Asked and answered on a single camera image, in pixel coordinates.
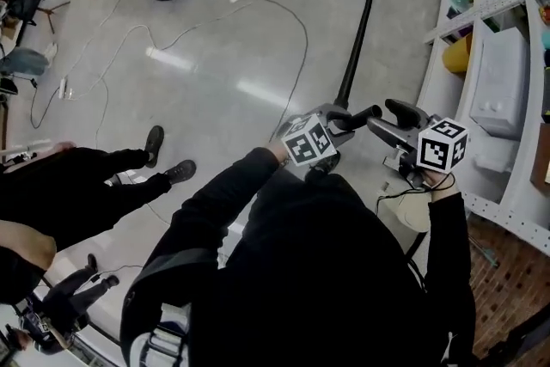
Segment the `person's left forearm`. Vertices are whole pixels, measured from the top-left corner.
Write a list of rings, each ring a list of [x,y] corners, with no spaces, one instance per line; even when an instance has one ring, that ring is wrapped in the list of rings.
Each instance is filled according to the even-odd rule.
[[[218,249],[229,226],[287,158],[280,141],[251,150],[186,200],[170,230],[188,248]]]

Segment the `person's right forearm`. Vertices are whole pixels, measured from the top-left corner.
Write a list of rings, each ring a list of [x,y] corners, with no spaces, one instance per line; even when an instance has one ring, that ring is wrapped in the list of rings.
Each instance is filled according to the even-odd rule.
[[[439,176],[428,204],[431,222],[427,289],[449,293],[469,286],[471,257],[464,200],[452,174]]]

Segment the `yellow bucket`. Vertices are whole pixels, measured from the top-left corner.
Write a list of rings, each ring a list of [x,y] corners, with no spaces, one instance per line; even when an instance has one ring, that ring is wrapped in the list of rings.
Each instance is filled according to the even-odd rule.
[[[468,71],[473,34],[469,33],[443,51],[443,66],[452,74],[464,77]]]

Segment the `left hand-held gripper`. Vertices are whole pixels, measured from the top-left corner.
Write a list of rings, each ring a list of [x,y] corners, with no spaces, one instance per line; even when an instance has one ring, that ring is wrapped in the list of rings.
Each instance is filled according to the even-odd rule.
[[[349,120],[351,114],[342,107],[323,104],[304,115],[290,117],[277,129],[277,138],[296,166],[305,166],[337,153],[335,144],[344,144],[354,131],[330,132],[329,120]]]

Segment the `black bag on stand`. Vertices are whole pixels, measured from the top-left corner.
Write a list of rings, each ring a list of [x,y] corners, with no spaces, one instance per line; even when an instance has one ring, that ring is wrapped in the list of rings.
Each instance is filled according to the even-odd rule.
[[[46,15],[52,34],[55,34],[55,29],[52,23],[52,16],[57,9],[68,6],[70,1],[63,2],[51,8],[44,8],[40,3],[45,0],[8,0],[7,13],[8,17],[22,21],[24,25],[35,26],[34,15],[37,11]]]

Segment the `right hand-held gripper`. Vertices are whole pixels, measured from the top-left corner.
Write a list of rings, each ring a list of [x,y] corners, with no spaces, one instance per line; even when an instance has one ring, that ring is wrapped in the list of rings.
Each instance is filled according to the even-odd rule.
[[[394,168],[411,187],[423,187],[422,171],[449,174],[463,161],[468,129],[450,118],[425,112],[405,101],[385,100],[397,125],[382,118],[369,118],[367,127],[390,147],[396,148]]]

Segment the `person's black top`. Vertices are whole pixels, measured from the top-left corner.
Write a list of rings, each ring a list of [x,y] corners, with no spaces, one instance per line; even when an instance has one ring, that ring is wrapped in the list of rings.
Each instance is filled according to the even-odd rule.
[[[131,367],[471,367],[470,285],[432,294],[339,175],[278,169],[221,246],[168,229],[124,301]]]

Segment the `person's black shoe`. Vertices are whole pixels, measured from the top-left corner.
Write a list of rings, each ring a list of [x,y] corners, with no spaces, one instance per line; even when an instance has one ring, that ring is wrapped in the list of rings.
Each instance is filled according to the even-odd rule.
[[[334,171],[340,162],[341,154],[337,151],[335,155],[321,159],[316,164],[309,167],[304,176],[305,182],[320,180]]]

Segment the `white metal shelving unit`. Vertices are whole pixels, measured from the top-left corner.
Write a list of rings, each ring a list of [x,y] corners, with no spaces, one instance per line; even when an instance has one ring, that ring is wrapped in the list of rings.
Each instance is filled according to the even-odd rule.
[[[417,101],[429,114],[450,117],[469,130],[465,162],[455,177],[464,193],[466,207],[509,232],[550,253],[550,196],[535,187],[530,176],[539,145],[544,94],[544,24],[538,12],[539,0],[474,0],[471,9],[453,19],[446,14],[450,0],[441,0],[437,26],[425,37],[432,46],[425,79]],[[527,12],[527,82],[525,117],[519,138],[491,135],[475,122],[470,111],[479,78],[485,67],[486,43],[494,34],[486,20],[523,6]],[[472,30],[473,46],[467,74],[460,79],[443,65],[446,40],[460,30]]]

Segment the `white appliance box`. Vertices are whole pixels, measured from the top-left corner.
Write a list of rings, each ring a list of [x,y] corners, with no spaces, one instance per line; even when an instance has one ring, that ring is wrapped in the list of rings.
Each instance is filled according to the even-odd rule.
[[[521,137],[528,49],[517,28],[491,33],[484,40],[470,118],[493,137]]]

